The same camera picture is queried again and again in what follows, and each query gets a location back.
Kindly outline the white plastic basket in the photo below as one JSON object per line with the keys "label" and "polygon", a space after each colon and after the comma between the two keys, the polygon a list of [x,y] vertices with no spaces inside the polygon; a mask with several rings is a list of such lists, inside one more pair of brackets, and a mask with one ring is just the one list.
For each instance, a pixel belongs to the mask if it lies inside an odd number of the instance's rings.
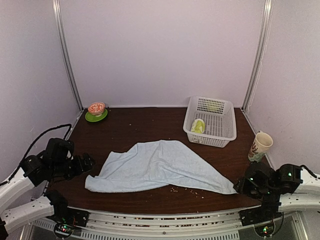
{"label": "white plastic basket", "polygon": [[[192,131],[195,121],[204,122],[204,132]],[[234,105],[232,102],[192,96],[187,106],[183,130],[191,143],[224,148],[237,138]]]}

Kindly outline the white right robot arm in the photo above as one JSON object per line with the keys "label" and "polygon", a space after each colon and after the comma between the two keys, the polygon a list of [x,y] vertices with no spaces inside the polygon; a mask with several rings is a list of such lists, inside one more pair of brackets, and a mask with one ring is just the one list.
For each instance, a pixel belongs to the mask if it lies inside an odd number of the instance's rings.
{"label": "white right robot arm", "polygon": [[275,170],[254,161],[233,188],[260,201],[255,210],[261,221],[274,213],[320,210],[320,175],[305,165],[284,164]]}

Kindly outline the green patterned towel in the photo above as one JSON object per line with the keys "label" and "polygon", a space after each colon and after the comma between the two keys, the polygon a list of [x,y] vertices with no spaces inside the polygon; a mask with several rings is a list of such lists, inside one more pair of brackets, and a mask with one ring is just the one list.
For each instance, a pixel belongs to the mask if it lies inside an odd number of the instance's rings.
{"label": "green patterned towel", "polygon": [[195,119],[191,125],[190,131],[193,133],[203,134],[205,132],[204,120],[201,118]]}

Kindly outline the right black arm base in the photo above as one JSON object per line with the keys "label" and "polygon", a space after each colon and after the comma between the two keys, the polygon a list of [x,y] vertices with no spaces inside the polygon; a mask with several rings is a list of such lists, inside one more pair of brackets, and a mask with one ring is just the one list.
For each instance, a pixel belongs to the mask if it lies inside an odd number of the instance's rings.
{"label": "right black arm base", "polygon": [[279,218],[282,215],[279,212],[280,205],[280,202],[263,202],[261,206],[239,211],[242,226],[255,225]]}

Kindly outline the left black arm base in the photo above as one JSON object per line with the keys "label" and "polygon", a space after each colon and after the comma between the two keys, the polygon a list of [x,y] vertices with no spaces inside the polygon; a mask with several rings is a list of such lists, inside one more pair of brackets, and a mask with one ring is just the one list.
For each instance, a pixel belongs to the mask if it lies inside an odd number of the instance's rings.
{"label": "left black arm base", "polygon": [[86,227],[89,219],[90,213],[85,210],[79,210],[75,208],[68,208],[68,213],[66,216],[47,216],[47,219],[50,219],[56,223],[63,223],[73,227]]}

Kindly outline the light blue towel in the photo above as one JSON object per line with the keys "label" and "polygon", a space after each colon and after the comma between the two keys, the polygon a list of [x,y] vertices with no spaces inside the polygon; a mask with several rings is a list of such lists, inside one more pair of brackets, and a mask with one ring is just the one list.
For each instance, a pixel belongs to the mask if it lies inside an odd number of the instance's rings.
{"label": "light blue towel", "polygon": [[111,152],[99,175],[87,176],[85,188],[97,193],[131,193],[173,185],[223,195],[233,183],[177,140],[140,142],[127,152]]}

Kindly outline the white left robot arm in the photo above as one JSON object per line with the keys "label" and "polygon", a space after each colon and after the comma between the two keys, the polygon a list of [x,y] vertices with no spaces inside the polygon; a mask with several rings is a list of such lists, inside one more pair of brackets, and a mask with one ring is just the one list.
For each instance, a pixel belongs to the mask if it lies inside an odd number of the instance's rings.
{"label": "white left robot arm", "polygon": [[0,238],[5,240],[15,230],[33,221],[49,218],[63,236],[87,224],[89,213],[73,210],[57,190],[46,191],[35,199],[18,205],[18,199],[38,186],[54,180],[70,181],[90,171],[95,160],[88,154],[74,154],[72,141],[51,138],[42,152],[23,157],[18,167],[0,185]]}

